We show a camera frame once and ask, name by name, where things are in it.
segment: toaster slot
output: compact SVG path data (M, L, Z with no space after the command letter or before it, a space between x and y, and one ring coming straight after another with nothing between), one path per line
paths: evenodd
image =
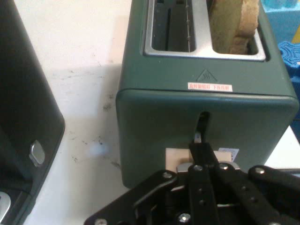
M152 47L158 51L192 52L195 35L190 0L155 0Z
M149 0L144 54L265 61L257 30L245 55L214 51L208 15L211 3L212 0Z

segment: metal slot rim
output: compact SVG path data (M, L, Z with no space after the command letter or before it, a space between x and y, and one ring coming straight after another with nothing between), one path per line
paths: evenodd
M155 0L149 0L148 16L146 26L146 38L144 53L148 56L166 56L166 57L188 57L188 58L206 58L206 59L225 59L225 60L250 60L265 61L266 55L259 37L258 30L255 30L254 40L257 47L257 54L254 55L236 55L217 53L212 48L210 25L208 19L206 1L191 0L193 8L193 21L195 30L195 50L193 52L168 52L158 51L152 47L153 22Z

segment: green toaster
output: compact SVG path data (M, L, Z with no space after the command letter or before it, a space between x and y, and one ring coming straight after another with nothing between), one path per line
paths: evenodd
M242 170L264 164L299 104L263 7L245 55L214 51L211 0L132 0L116 96L120 160L132 188L165 169L165 149L200 133L235 150Z

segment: dark stain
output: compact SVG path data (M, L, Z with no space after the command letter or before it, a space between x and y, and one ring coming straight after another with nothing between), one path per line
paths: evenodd
M103 106L103 110L108 112L112 107L112 104L110 103L106 103L104 106Z
M113 166L117 167L118 169L121 168L121 165L120 165L119 163L117 163L117 162L113 162L113 161L112 161L111 164L112 164Z
M67 76L66 78L62 78L62 80L68 79L68 78L72 78L72 77L79 77L79 76L80 76L80 75Z
M72 156L72 159L74 160L74 162L78 163L77 157Z
M99 142L100 145L103 144L103 143L102 143L102 140L101 140L101 136L99 136L98 142Z
M101 158L105 159L105 160L109 160L109 157L107 157L107 156L102 156Z

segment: white sticker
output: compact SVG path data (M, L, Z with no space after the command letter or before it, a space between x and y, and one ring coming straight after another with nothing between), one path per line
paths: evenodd
M233 86L230 84L218 84L218 83L187 83L189 90L208 90L208 91L225 91L232 92Z
M219 151L231 152L231 161L233 162L236 156L239 153L239 149L228 149L228 148L219 148Z

